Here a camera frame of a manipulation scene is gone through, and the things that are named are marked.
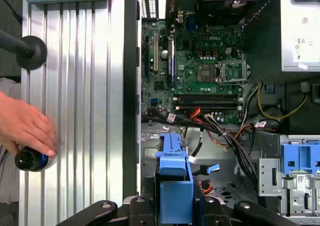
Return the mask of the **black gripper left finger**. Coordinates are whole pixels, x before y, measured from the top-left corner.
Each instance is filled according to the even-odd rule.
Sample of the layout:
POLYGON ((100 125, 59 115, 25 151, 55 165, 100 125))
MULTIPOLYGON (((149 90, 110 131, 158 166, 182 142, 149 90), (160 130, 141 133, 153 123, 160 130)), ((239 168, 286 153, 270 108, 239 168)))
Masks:
POLYGON ((60 226, 154 226, 156 217, 153 202, 134 196, 129 203, 118 206, 100 200, 59 223, 60 226))

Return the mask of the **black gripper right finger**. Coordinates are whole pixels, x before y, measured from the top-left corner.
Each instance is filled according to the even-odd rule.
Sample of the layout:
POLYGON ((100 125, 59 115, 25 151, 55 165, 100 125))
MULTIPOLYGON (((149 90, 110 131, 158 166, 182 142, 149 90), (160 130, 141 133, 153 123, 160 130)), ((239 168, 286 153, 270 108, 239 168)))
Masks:
POLYGON ((199 224, 201 226, 295 226, 296 223, 256 203, 243 200, 232 210, 225 210, 214 197, 199 200, 199 224))

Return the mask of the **person's bare hand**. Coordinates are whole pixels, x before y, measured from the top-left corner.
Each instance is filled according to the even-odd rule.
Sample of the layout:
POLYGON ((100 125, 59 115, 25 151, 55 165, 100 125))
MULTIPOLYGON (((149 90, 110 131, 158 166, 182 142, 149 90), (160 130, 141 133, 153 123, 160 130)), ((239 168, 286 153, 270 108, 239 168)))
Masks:
POLYGON ((57 154, 57 132, 52 120, 22 100, 0 93, 0 144, 14 156, 18 144, 44 155, 57 154))

